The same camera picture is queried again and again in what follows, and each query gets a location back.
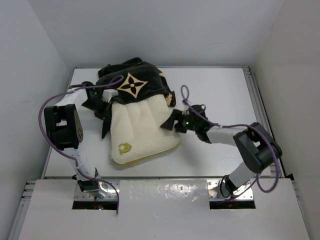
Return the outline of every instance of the cream quilted fabric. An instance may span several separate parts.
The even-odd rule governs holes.
[[[122,105],[114,102],[111,120],[111,156],[130,165],[176,147],[179,134],[160,128],[172,110],[162,94]]]

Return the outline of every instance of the four-pointed star logo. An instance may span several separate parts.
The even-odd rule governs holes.
[[[117,90],[127,92],[134,96],[134,98],[136,99],[140,90],[147,83],[147,81],[141,81],[128,73],[125,81],[121,84],[120,87],[117,88]]]

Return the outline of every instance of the white wall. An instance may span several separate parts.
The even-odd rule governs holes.
[[[41,104],[70,77],[27,0],[0,2],[0,240],[7,239],[27,180],[41,176],[48,145]]]
[[[28,0],[68,66],[250,65],[283,0]]]
[[[271,127],[320,239],[320,1],[286,0],[256,65]]]

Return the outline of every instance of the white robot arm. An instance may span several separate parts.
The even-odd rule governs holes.
[[[90,164],[84,154],[79,152],[84,133],[77,110],[88,100],[88,95],[85,89],[74,91],[75,89],[69,89],[68,91],[73,93],[66,95],[54,106],[44,109],[46,133],[60,151],[76,158],[77,164],[73,159],[69,159],[69,162],[76,173],[75,179],[81,191],[103,199],[108,193],[108,185],[94,180],[99,178],[97,169]],[[118,92],[114,89],[107,89],[103,92],[106,108],[110,99],[117,94]]]
[[[175,128],[180,133],[194,131],[203,142],[238,148],[243,162],[232,173],[225,175],[218,186],[224,198],[232,197],[240,186],[270,166],[274,162],[273,153],[276,158],[282,156],[281,148],[260,123],[254,122],[243,128],[224,127],[207,121],[204,105],[193,105],[189,108],[186,111],[174,109],[161,128]]]

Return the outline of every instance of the white panel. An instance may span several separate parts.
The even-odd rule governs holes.
[[[283,0],[29,0],[65,62],[250,65]]]
[[[320,1],[287,0],[256,75],[287,174],[293,173],[312,239],[320,239]]]
[[[48,145],[38,110],[70,72],[26,0],[0,3],[0,239],[8,237],[27,180],[41,176]]]
[[[256,121],[249,91],[241,68],[162,68],[168,85],[175,91],[177,109],[184,109],[180,87],[189,86],[193,104],[206,104],[208,118],[223,125],[251,124]],[[98,69],[76,69],[71,84],[95,83]],[[231,173],[242,162],[238,149],[223,144],[201,142],[194,132],[181,134],[180,146],[138,165],[118,166],[110,160],[109,135],[101,139],[102,121],[84,107],[79,117],[84,139],[79,151],[85,153],[103,177],[207,177]],[[52,152],[45,175],[70,177],[75,174],[69,162]],[[263,175],[270,175],[266,169]]]
[[[273,179],[261,179],[263,186]],[[121,181],[119,214],[72,210],[76,181],[38,180],[19,240],[308,240],[289,179],[256,209],[210,210],[205,180]]]

